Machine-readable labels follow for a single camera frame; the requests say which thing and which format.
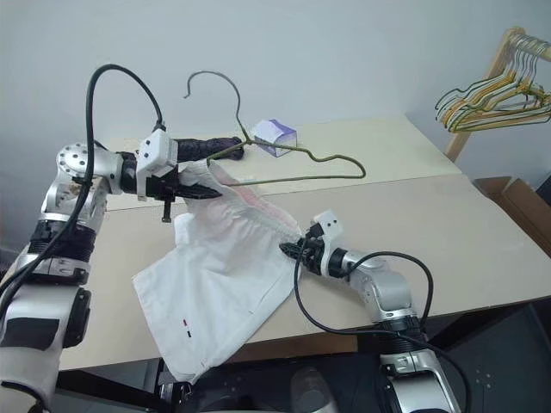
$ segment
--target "black cable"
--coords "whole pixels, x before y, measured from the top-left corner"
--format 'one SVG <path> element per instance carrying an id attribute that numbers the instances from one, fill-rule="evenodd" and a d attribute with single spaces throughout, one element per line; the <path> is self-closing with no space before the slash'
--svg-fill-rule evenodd
<path id="1" fill-rule="evenodd" d="M 33 398 L 36 401 L 36 405 L 33 407 L 33 409 L 38 408 L 40 409 L 40 412 L 42 412 L 43 410 L 52 412 L 46 406 L 46 402 L 42 397 L 42 395 L 38 393 L 35 389 L 29 387 L 28 385 L 24 385 L 23 383 L 16 383 L 15 381 L 3 381 L 1 386 L 5 387 L 6 389 L 20 391 L 22 393 L 29 395 L 31 398 Z"/>
<path id="2" fill-rule="evenodd" d="M 122 67 L 119 65 L 103 65 L 94 71 L 92 74 L 92 77 L 90 78 L 90 81 L 88 83 L 88 90 L 86 92 L 86 146 L 87 146 L 87 164 L 86 164 L 86 170 L 84 172 L 84 177 L 81 180 L 78 180 L 78 183 L 80 183 L 81 188 L 80 192 L 77 197 L 77 201 L 75 202 L 75 207 L 72 210 L 71 215 L 66 220 L 65 224 L 61 228 L 61 230 L 52 238 L 52 240 L 48 243 L 46 248 L 42 250 L 41 253 L 29 264 L 26 266 L 20 268 L 15 274 L 13 274 L 8 280 L 5 281 L 4 284 L 0 287 L 0 298 L 2 299 L 0 301 L 0 321 L 3 320 L 3 318 L 6 315 L 6 311 L 8 310 L 8 306 L 11 303 L 12 299 L 14 298 L 15 294 L 19 290 L 19 288 L 29 279 L 29 277 L 32 275 L 34 270 L 39 266 L 39 264 L 50 257 L 50 255 L 53 252 L 53 249 L 55 248 L 58 241 L 65 235 L 66 232 L 68 232 L 77 222 L 78 215 L 82 211 L 84 204 L 86 202 L 86 198 L 88 197 L 88 193 L 90 191 L 90 187 L 92 186 L 92 178 L 94 176 L 94 144 L 99 144 L 98 146 L 105 148 L 102 144 L 96 142 L 94 140 L 94 125 L 93 125 L 93 105 L 94 105 L 94 91 L 96 90 L 96 84 L 99 79 L 99 77 L 105 73 L 106 71 L 122 71 L 123 73 L 130 76 L 132 79 L 134 79 L 139 86 L 145 91 L 149 99 L 151 100 L 153 107 L 155 108 L 155 112 L 157 114 L 157 121 L 155 122 L 155 127 L 153 130 L 156 130 L 158 128 L 161 128 L 165 130 L 165 127 L 163 125 L 163 114 L 161 113 L 161 109 L 157 103 L 157 100 L 155 99 L 155 96 L 153 93 L 149 90 L 149 88 L 145 85 L 145 83 L 132 71 L 127 69 L 126 67 Z"/>
<path id="3" fill-rule="evenodd" d="M 397 256 L 398 258 L 403 258 L 407 261 L 415 262 L 424 271 L 424 274 L 427 277 L 427 284 L 428 284 L 427 300 L 424 303 L 423 315 L 419 320 L 421 329 L 424 330 L 424 325 L 426 324 L 427 318 L 429 317 L 430 306 L 432 305 L 432 296 L 434 294 L 434 279 L 432 278 L 432 274 L 430 273 L 429 268 L 426 265 L 424 265 L 424 263 L 421 260 L 415 258 L 414 256 L 410 256 L 402 252 L 378 251 L 378 252 L 374 252 L 373 254 L 368 254 L 362 257 L 360 260 L 355 262 L 354 265 L 350 266 L 345 272 L 345 274 L 350 275 L 356 268 L 358 268 L 364 262 L 366 262 L 367 260 L 370 260 L 371 258 L 375 258 L 376 256 Z"/>
<path id="4" fill-rule="evenodd" d="M 415 344 L 415 345 L 417 345 L 421 348 L 427 348 L 429 350 L 434 351 L 437 355 L 441 356 L 449 364 L 451 364 L 452 367 L 461 376 L 461 380 L 463 381 L 463 385 L 465 386 L 465 409 L 464 409 L 464 413 L 469 413 L 472 410 L 471 404 L 472 404 L 472 400 L 473 400 L 473 397 L 472 397 L 473 392 L 472 392 L 472 389 L 471 389 L 471 385 L 468 381 L 467 374 L 461 368 L 461 366 L 459 364 L 457 364 L 454 361 L 454 359 L 452 357 L 450 357 L 448 355 L 448 353 L 446 353 L 445 351 L 439 349 L 436 346 L 433 346 L 432 344 L 430 344 L 428 342 L 422 342 L 422 341 L 417 340 L 413 337 L 405 336 L 403 334 L 400 334 L 397 331 L 333 329 L 331 327 L 327 327 L 327 326 L 323 325 L 322 323 L 320 323 L 318 320 L 316 320 L 314 317 L 312 317 L 310 315 L 310 313 L 307 311 L 304 304 L 302 304 L 302 299 L 300 298 L 300 291 L 299 291 L 300 258 L 302 257 L 302 254 L 304 253 L 305 246 L 306 246 L 306 243 L 301 244 L 299 255 L 297 257 L 296 263 L 294 264 L 294 296 L 296 297 L 296 302 L 297 302 L 300 310 L 302 311 L 302 314 L 304 314 L 304 316 L 308 319 L 308 321 L 310 323 L 312 323 L 313 325 L 315 325 L 316 327 L 318 327 L 319 329 L 321 329 L 323 331 L 326 331 L 328 333 L 339 334 L 339 335 L 343 335 L 343 336 L 358 336 L 358 335 L 361 335 L 361 334 L 366 334 L 366 335 L 370 334 L 370 335 L 374 335 L 374 336 L 393 336 L 393 337 L 397 337 L 397 338 L 400 338 L 402 340 L 405 340 L 407 342 L 411 342 L 411 343 L 413 343 L 413 344 Z M 389 255 L 388 252 L 391 252 L 391 251 L 375 252 L 373 254 L 369 254 L 367 256 L 364 256 L 358 262 L 356 262 L 352 267 L 349 268 L 348 273 L 351 273 L 352 271 L 354 271 L 359 265 L 362 264 L 362 262 L 365 262 L 368 259 L 373 258 L 375 256 L 387 256 L 387 255 Z"/>
<path id="5" fill-rule="evenodd" d="M 105 151 L 108 151 L 107 147 L 103 143 L 101 143 L 99 140 L 94 139 L 94 143 L 96 144 L 96 146 L 104 149 Z"/>

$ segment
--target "clothes hanger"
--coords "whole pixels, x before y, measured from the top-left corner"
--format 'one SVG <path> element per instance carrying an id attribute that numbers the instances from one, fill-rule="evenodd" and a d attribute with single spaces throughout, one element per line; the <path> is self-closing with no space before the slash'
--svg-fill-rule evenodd
<path id="1" fill-rule="evenodd" d="M 493 88 L 509 83 L 511 79 L 514 78 L 516 72 L 515 67 L 517 64 L 517 51 L 511 54 L 511 57 L 508 58 L 507 62 L 507 66 L 504 68 L 501 74 L 497 75 L 496 77 L 475 82 L 471 84 L 471 86 L 469 86 L 466 90 L 462 91 L 464 93 L 450 96 L 450 98 L 440 107 L 440 109 L 436 113 L 436 119 L 444 122 L 444 119 L 442 119 L 444 115 L 451 116 L 458 108 L 461 107 L 461 102 L 468 101 L 469 99 L 471 99 L 474 93 L 480 91 L 482 88 Z"/>
<path id="2" fill-rule="evenodd" d="M 444 127 L 448 130 L 451 129 L 450 125 L 453 125 L 454 119 L 468 109 L 476 109 L 478 106 L 481 106 L 481 101 L 485 96 L 488 96 L 492 92 L 498 93 L 498 91 L 508 90 L 512 87 L 513 81 L 515 80 L 517 71 L 516 71 L 517 61 L 512 65 L 512 67 L 506 72 L 505 76 L 501 77 L 497 82 L 492 82 L 486 85 L 483 85 L 478 88 L 474 88 L 469 91 L 467 96 L 463 99 L 460 99 L 458 102 L 455 102 L 449 110 L 443 114 L 442 123 Z"/>
<path id="3" fill-rule="evenodd" d="M 528 55 L 529 60 L 527 66 L 523 70 L 522 76 L 517 82 L 517 86 L 512 89 L 504 88 L 500 93 L 491 93 L 489 96 L 485 96 L 475 107 L 470 107 L 470 109 L 456 116 L 449 128 L 451 132 L 471 130 L 474 126 L 485 126 L 485 128 L 504 127 L 507 121 L 511 121 L 511 125 L 516 126 L 523 122 L 523 118 L 533 120 L 541 118 L 542 116 L 548 117 L 549 95 L 545 94 L 541 86 L 534 84 L 536 62 L 542 53 L 547 50 L 548 43 L 538 41 L 537 44 L 534 44 L 534 40 L 531 38 L 529 39 L 527 47 L 530 48 L 532 46 L 536 46 L 537 49 L 533 53 L 525 53 L 525 55 Z M 525 95 L 527 100 L 528 96 L 534 96 L 536 98 L 535 105 L 527 108 L 527 102 L 524 104 L 514 103 L 513 105 L 507 106 L 515 107 L 523 105 L 523 108 L 514 110 L 495 110 L 501 102 L 520 94 Z"/>
<path id="4" fill-rule="evenodd" d="M 360 169 L 360 171 L 362 172 L 359 175 L 295 176 L 295 177 L 290 177 L 290 178 L 268 179 L 268 180 L 262 180 L 262 181 L 254 181 L 254 182 L 236 182 L 236 183 L 228 184 L 228 186 L 230 186 L 230 187 L 241 187 L 241 186 L 247 186 L 247 185 L 259 185 L 259 184 L 263 184 L 263 183 L 303 181 L 303 180 L 310 180 L 310 179 L 337 179 L 337 178 L 341 178 L 341 179 L 362 179 L 367 175 L 366 170 L 363 167 L 363 165 L 359 161 L 355 160 L 353 157 L 347 157 L 345 155 L 338 155 L 338 154 L 331 155 L 329 157 L 315 157 L 306 148 L 299 148 L 299 147 L 296 147 L 296 146 L 287 146 L 287 145 L 269 144 L 269 143 L 264 143 L 264 142 L 257 142 L 256 140 L 251 139 L 249 137 L 249 133 L 245 130 L 245 127 L 243 126 L 243 124 L 241 123 L 241 119 L 239 118 L 239 110 L 241 109 L 241 95 L 239 94 L 239 90 L 238 90 L 237 86 L 235 85 L 235 83 L 228 76 L 226 76 L 223 73 L 220 73 L 218 71 L 196 71 L 196 72 L 192 73 L 188 77 L 187 95 L 183 97 L 184 99 L 187 99 L 188 97 L 191 96 L 191 79 L 193 79 L 194 77 L 196 77 L 198 75 L 201 75 L 201 74 L 211 74 L 211 75 L 215 75 L 215 76 L 218 76 L 218 77 L 222 77 L 223 79 L 225 79 L 233 87 L 233 90 L 235 91 L 235 94 L 237 95 L 237 98 L 238 98 L 238 103 L 237 103 L 237 107 L 236 107 L 236 110 L 235 110 L 235 120 L 238 122 L 239 129 L 241 130 L 241 133 L 245 137 L 245 140 L 243 142 L 241 142 L 240 144 L 231 146 L 231 147 L 229 147 L 229 148 L 227 148 L 223 151 L 214 153 L 213 155 L 210 155 L 209 157 L 207 157 L 207 166 L 210 166 L 210 162 L 213 159 L 216 159 L 218 157 L 223 157 L 223 156 L 227 155 L 228 153 L 236 151 L 237 149 L 242 148 L 246 145 L 259 145 L 259 146 L 269 146 L 269 147 L 272 147 L 272 148 L 285 149 L 285 150 L 290 150 L 290 151 L 304 152 L 310 157 L 310 159 L 312 159 L 314 162 L 317 162 L 317 163 L 329 162 L 329 161 L 332 161 L 334 159 L 343 159 L 344 161 L 347 161 L 347 162 L 350 162 L 350 163 L 353 163 L 354 165 L 356 165 Z"/>
<path id="5" fill-rule="evenodd" d="M 521 39 L 521 41 L 530 42 L 532 40 Z M 513 73 L 515 76 L 506 77 L 504 81 L 500 83 L 484 87 L 470 96 L 468 101 L 465 102 L 461 100 L 455 104 L 453 109 L 443 116 L 443 124 L 449 131 L 454 132 L 461 120 L 471 113 L 480 110 L 490 111 L 500 102 L 518 95 L 519 93 L 526 93 L 533 81 L 533 63 L 529 61 L 532 56 L 526 52 L 520 53 L 518 47 L 516 47 L 516 51 L 515 58 L 513 59 L 512 71 L 510 71 L 510 73 Z M 518 75 L 517 70 L 519 66 L 518 58 L 520 58 L 521 66 L 520 75 Z"/>
<path id="6" fill-rule="evenodd" d="M 507 65 L 502 70 L 502 72 L 494 77 L 490 77 L 488 79 L 482 79 L 478 80 L 474 83 L 471 83 L 470 86 L 468 86 L 465 90 L 461 90 L 458 88 L 452 89 L 449 92 L 446 92 L 439 100 L 436 102 L 435 110 L 439 110 L 439 114 L 442 114 L 442 111 L 446 109 L 446 106 L 448 106 L 450 103 L 453 103 L 454 101 L 460 100 L 460 99 L 466 99 L 467 96 L 472 93 L 473 91 L 484 87 L 485 85 L 488 85 L 490 83 L 496 83 L 499 82 L 501 79 L 503 79 L 505 76 L 507 76 L 507 73 L 512 69 L 513 67 L 513 58 L 515 56 L 515 51 L 507 53 L 509 56 L 507 57 Z"/>
<path id="7" fill-rule="evenodd" d="M 517 37 L 516 41 L 519 42 L 529 42 L 532 38 L 527 39 L 525 37 Z M 452 98 L 446 102 L 439 112 L 436 114 L 437 118 L 441 118 L 441 122 L 447 129 L 450 129 L 449 123 L 455 118 L 458 114 L 461 114 L 461 111 L 465 110 L 467 105 L 476 106 L 480 104 L 480 99 L 483 99 L 485 96 L 488 96 L 492 92 L 497 90 L 502 92 L 513 87 L 518 73 L 519 60 L 522 64 L 521 72 L 524 73 L 525 70 L 525 58 L 524 54 L 521 53 L 518 47 L 510 47 L 509 50 L 513 50 L 513 53 L 509 53 L 510 57 L 507 62 L 507 66 L 502 71 L 501 75 L 493 77 L 487 81 L 479 81 L 474 83 L 476 86 L 469 88 L 467 93 L 464 96 L 456 96 L 455 99 Z"/>

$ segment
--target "white garment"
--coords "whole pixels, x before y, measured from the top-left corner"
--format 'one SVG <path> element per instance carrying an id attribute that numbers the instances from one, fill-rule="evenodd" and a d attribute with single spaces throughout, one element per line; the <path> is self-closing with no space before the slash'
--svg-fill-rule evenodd
<path id="1" fill-rule="evenodd" d="M 186 166 L 189 181 L 216 189 L 213 200 L 186 200 L 176 217 L 176 248 L 137 274 L 134 288 L 153 338 L 174 377 L 195 383 L 255 333 L 293 289 L 294 261 L 279 243 L 300 228 L 282 209 L 216 163 Z"/>

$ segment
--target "small purple box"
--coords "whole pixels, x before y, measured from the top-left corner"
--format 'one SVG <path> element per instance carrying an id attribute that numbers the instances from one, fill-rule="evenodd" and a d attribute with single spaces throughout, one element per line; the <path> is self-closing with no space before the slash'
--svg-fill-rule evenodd
<path id="1" fill-rule="evenodd" d="M 296 131 L 289 126 L 279 123 L 275 119 L 261 120 L 252 129 L 251 134 L 257 142 L 265 142 L 267 144 L 295 146 L 296 147 Z M 289 149 L 274 148 L 272 146 L 259 145 L 273 157 L 280 157 L 289 152 Z"/>

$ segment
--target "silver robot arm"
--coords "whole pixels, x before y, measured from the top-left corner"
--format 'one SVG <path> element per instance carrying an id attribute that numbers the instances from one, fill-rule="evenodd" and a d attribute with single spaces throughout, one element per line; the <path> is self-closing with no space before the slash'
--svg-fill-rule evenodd
<path id="1" fill-rule="evenodd" d="M 46 193 L 28 251 L 15 271 L 37 258 L 71 215 L 86 169 L 86 144 L 59 151 L 58 173 Z M 164 222 L 177 197 L 213 198 L 220 194 L 200 185 L 180 183 L 177 143 L 158 129 L 144 139 L 139 155 L 113 153 L 101 147 L 95 155 L 93 186 L 77 223 L 41 261 L 23 284 L 0 321 L 0 412 L 27 413 L 47 409 L 53 395 L 63 348 L 84 338 L 91 293 L 82 286 L 90 273 L 90 255 L 102 225 L 108 194 L 137 194 L 165 202 Z M 35 399 L 43 406 L 35 405 Z"/>
<path id="2" fill-rule="evenodd" d="M 338 248 L 343 228 L 329 210 L 313 219 L 300 243 L 306 242 L 302 263 L 314 274 L 339 279 L 356 290 L 365 302 L 378 330 L 399 332 L 426 342 L 412 307 L 410 287 L 402 274 L 390 269 L 387 261 L 374 257 L 352 273 L 349 268 L 365 253 Z M 283 252 L 298 258 L 300 246 L 285 243 Z M 387 376 L 381 391 L 393 413 L 442 411 L 461 413 L 451 386 L 435 353 L 399 337 L 381 338 L 381 370 Z"/>

